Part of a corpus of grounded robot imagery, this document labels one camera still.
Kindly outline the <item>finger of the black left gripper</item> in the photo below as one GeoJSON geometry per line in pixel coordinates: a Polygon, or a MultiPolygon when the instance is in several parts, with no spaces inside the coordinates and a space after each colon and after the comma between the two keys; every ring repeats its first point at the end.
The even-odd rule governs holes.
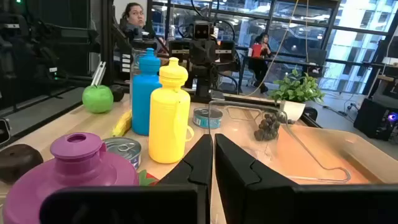
{"type": "Polygon", "coordinates": [[[205,64],[211,64],[216,60],[216,42],[214,40],[206,40],[204,44],[205,49],[205,64]]]}
{"type": "Polygon", "coordinates": [[[203,47],[196,40],[190,42],[190,61],[193,64],[203,63],[203,47]]]}

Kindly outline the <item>red toy strawberry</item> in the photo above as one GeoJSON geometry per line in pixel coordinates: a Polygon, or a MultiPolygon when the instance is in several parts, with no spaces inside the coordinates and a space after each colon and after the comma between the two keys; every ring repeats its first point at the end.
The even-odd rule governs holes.
{"type": "Polygon", "coordinates": [[[158,183],[158,179],[153,175],[149,174],[146,170],[141,170],[138,173],[139,185],[140,186],[153,186],[158,183]]]}

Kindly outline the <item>blue plastic sports bottle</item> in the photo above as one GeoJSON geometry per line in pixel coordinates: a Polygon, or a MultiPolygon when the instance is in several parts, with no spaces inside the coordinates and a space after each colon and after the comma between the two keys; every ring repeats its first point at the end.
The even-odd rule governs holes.
{"type": "Polygon", "coordinates": [[[161,86],[159,69],[155,50],[147,48],[146,54],[139,57],[141,73],[134,76],[132,88],[132,129],[139,135],[149,135],[150,95],[161,86]]]}

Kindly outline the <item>yellow plastic sports bottle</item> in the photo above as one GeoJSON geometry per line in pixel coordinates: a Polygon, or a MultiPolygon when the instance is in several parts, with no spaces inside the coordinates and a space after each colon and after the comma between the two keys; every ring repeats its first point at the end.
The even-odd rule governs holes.
{"type": "Polygon", "coordinates": [[[182,89],[188,78],[186,68],[176,57],[160,67],[160,88],[150,96],[149,144],[150,157],[161,164],[179,161],[185,153],[185,143],[194,137],[188,125],[190,95],[182,89]]]}

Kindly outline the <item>purple plastic sports bottle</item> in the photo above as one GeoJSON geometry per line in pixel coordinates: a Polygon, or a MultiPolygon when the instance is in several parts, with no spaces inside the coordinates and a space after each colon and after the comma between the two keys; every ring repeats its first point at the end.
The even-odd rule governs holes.
{"type": "Polygon", "coordinates": [[[47,196],[65,187],[138,185],[134,166],[106,150],[92,133],[72,133],[56,139],[54,156],[19,178],[2,207],[4,224],[39,224],[39,210],[47,196]]]}

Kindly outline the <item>dark brown toy avocado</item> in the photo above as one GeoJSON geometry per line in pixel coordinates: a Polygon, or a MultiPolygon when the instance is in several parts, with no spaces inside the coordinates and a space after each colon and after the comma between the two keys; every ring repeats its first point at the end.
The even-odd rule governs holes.
{"type": "Polygon", "coordinates": [[[0,181],[13,184],[26,172],[43,163],[40,152],[26,144],[16,144],[0,151],[0,181]]]}
{"type": "Polygon", "coordinates": [[[124,88],[121,85],[111,85],[109,87],[111,93],[113,94],[113,101],[119,102],[124,97],[124,88]]]}

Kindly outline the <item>person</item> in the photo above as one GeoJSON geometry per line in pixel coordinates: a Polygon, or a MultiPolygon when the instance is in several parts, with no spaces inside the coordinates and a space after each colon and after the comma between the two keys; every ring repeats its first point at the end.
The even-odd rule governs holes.
{"type": "Polygon", "coordinates": [[[139,3],[130,2],[126,5],[119,28],[130,41],[134,39],[155,41],[154,31],[146,24],[144,9],[139,3]]]}
{"type": "Polygon", "coordinates": [[[263,79],[268,70],[268,65],[267,62],[263,59],[271,57],[272,55],[271,47],[269,45],[269,36],[267,32],[263,32],[254,39],[252,49],[254,50],[255,46],[257,45],[261,46],[259,56],[252,56],[252,59],[249,61],[249,69],[254,72],[256,78],[254,86],[260,88],[260,93],[265,93],[268,91],[268,87],[265,86],[263,79]]]}

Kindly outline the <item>tuna can teal label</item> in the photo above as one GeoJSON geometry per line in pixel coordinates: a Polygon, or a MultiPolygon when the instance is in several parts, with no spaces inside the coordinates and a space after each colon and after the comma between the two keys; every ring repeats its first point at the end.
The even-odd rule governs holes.
{"type": "Polygon", "coordinates": [[[197,108],[193,110],[193,123],[200,128],[218,129],[223,113],[218,109],[197,108]]]}

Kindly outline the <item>black toy grape bunch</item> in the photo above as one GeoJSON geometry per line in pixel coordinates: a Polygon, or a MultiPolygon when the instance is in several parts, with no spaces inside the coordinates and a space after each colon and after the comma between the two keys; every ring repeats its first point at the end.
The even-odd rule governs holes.
{"type": "Polygon", "coordinates": [[[254,131],[254,137],[257,141],[270,141],[276,139],[279,133],[280,125],[285,123],[285,116],[280,113],[266,113],[254,131]]]}

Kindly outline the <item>clear plastic bin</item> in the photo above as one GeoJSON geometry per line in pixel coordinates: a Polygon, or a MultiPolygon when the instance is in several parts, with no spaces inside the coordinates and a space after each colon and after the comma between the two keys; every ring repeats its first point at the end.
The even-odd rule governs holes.
{"type": "Polygon", "coordinates": [[[211,134],[224,134],[259,162],[295,182],[345,184],[352,178],[342,162],[322,158],[317,148],[299,138],[299,127],[289,124],[286,113],[278,108],[221,100],[211,101],[208,108],[223,113],[221,126],[210,129],[211,134]],[[266,113],[280,113],[286,122],[280,125],[276,139],[257,141],[254,131],[266,113]]]}

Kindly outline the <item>tuna can blue label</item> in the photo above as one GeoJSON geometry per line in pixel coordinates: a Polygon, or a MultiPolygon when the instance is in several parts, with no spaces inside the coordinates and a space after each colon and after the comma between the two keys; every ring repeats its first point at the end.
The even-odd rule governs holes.
{"type": "Polygon", "coordinates": [[[107,151],[117,154],[128,160],[138,170],[141,164],[141,144],[133,139],[112,137],[103,140],[107,151]]]}

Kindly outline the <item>green toy apple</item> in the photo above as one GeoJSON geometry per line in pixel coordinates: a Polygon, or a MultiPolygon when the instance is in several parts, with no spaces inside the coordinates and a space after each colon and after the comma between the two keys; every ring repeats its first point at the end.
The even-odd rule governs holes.
{"type": "Polygon", "coordinates": [[[91,113],[107,113],[112,110],[113,101],[113,93],[108,86],[92,85],[83,91],[83,106],[91,113]]]}

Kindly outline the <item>orange plastic bin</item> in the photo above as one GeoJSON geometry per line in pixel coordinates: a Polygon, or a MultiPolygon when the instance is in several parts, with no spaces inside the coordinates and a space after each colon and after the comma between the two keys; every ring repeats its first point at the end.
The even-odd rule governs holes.
{"type": "Polygon", "coordinates": [[[346,131],[282,125],[269,165],[298,184],[398,184],[398,161],[346,131]]]}

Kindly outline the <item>black computer case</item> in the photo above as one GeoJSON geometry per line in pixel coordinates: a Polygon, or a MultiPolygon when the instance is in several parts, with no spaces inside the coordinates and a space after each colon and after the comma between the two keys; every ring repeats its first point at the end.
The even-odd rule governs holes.
{"type": "Polygon", "coordinates": [[[364,99],[353,125],[367,137],[388,141],[398,128],[398,108],[364,99]]]}

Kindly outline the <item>black vertical post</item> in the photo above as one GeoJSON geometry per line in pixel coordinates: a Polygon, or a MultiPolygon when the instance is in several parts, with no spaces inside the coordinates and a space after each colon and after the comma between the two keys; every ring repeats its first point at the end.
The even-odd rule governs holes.
{"type": "Polygon", "coordinates": [[[100,41],[101,41],[101,60],[106,63],[106,70],[102,84],[110,86],[114,81],[113,66],[113,0],[100,0],[100,41]]]}

